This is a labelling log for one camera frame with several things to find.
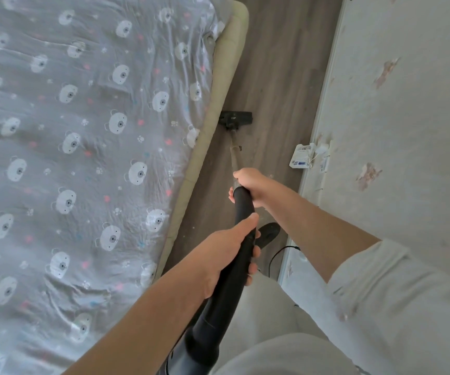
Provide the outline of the person's left hand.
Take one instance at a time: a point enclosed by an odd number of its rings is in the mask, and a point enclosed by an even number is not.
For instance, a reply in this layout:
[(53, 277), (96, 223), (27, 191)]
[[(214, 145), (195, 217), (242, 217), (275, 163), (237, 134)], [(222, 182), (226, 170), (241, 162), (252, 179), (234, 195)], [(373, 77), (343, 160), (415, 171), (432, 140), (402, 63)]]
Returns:
[(204, 299), (212, 295), (221, 271), (238, 255), (240, 246), (228, 242), (228, 230), (212, 233), (184, 259), (191, 273), (197, 275)]

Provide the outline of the person's right hand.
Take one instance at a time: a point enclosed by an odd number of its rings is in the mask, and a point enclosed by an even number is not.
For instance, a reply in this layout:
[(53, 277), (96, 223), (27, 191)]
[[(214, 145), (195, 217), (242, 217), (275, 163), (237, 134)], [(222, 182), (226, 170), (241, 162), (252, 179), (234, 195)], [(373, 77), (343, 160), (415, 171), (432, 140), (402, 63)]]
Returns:
[(270, 195), (271, 188), (275, 181), (259, 170), (254, 169), (254, 182), (250, 186), (251, 195), (253, 196), (253, 204), (255, 208), (266, 208), (266, 201)]

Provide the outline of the black vacuum cleaner wand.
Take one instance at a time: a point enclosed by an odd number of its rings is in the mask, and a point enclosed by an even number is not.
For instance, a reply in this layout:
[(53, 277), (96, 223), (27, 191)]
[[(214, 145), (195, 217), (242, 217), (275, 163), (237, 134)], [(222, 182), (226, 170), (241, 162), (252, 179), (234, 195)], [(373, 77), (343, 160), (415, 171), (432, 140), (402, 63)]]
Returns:
[[(218, 124), (230, 134), (232, 170), (243, 168), (241, 146), (236, 132), (251, 125), (253, 115), (245, 111), (222, 111)], [(255, 208), (249, 190), (234, 180), (235, 225), (248, 218)], [(232, 321), (248, 277), (256, 228), (241, 241), (238, 254), (221, 271), (216, 288), (196, 323), (189, 327), (167, 356), (157, 375), (208, 375), (219, 358), (220, 344)]]

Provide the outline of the person's right forearm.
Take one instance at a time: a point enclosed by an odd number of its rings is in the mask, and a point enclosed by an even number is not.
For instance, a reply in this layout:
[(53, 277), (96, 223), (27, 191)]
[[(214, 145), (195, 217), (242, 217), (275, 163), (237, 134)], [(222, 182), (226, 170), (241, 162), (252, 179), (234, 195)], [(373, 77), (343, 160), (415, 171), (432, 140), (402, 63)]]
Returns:
[(381, 241), (320, 209), (283, 184), (266, 180), (262, 205), (326, 283), (347, 259)]

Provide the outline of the person's left forearm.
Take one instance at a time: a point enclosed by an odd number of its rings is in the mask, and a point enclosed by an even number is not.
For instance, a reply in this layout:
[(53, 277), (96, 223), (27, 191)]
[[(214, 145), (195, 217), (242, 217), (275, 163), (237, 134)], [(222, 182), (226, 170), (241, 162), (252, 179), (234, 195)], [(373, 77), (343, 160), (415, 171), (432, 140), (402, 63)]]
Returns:
[(219, 273), (198, 258), (184, 259), (64, 375), (155, 375)]

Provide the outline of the black slipper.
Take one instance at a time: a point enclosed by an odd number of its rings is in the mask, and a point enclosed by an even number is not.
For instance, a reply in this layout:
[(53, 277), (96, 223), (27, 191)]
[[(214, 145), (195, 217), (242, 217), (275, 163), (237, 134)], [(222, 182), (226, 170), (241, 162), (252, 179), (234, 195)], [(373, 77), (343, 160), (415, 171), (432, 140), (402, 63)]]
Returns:
[(270, 222), (259, 227), (255, 237), (255, 246), (264, 249), (276, 239), (280, 230), (281, 227), (277, 222)]

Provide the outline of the white cardboard box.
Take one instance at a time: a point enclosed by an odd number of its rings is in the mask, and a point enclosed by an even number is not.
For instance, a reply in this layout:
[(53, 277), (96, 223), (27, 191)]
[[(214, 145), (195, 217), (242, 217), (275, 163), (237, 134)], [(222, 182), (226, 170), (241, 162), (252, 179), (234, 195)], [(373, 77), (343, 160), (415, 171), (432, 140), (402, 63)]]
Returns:
[(313, 165), (313, 158), (316, 145), (310, 143), (308, 145), (298, 144), (293, 152), (289, 167), (293, 169), (308, 169)]

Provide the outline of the white trousers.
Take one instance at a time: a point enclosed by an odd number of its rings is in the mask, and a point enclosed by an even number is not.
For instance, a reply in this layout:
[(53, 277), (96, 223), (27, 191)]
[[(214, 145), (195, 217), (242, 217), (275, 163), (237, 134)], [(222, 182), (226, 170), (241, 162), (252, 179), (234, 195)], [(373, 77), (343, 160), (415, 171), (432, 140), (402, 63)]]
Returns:
[(313, 319), (261, 273), (245, 287), (210, 375), (360, 375)]

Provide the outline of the grey bear print bed sheet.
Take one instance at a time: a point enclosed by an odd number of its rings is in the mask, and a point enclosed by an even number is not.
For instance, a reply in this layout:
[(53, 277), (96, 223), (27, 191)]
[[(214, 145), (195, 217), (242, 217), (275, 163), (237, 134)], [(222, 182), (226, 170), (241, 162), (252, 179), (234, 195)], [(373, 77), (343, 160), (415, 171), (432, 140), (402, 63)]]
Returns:
[(230, 0), (0, 0), (0, 375), (60, 375), (149, 287)]

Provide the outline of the white long sleeve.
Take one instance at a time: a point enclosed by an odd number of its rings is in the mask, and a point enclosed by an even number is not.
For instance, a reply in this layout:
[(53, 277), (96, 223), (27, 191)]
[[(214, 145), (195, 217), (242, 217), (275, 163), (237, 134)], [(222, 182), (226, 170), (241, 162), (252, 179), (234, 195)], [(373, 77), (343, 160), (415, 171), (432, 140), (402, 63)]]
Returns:
[(399, 375), (450, 375), (449, 275), (385, 239), (347, 259), (327, 286)]

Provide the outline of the beige padded bed frame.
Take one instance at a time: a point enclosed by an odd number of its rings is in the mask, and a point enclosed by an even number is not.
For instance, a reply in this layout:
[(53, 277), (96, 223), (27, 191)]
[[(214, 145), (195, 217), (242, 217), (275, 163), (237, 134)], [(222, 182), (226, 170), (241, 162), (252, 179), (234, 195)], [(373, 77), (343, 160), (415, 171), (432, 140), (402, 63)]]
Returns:
[(218, 125), (219, 115), (245, 46), (249, 24), (248, 9), (239, 1), (229, 0), (228, 4), (231, 7), (231, 17), (224, 31), (217, 39), (213, 55), (213, 79), (210, 102), (203, 122), (203, 128), (198, 136), (197, 146), (191, 153), (189, 166), (186, 170), (178, 198), (176, 199), (165, 245), (157, 269), (154, 272), (154, 281), (162, 276), (172, 251), (172, 246), (178, 236), (179, 228), (191, 196), (194, 193), (195, 184)]

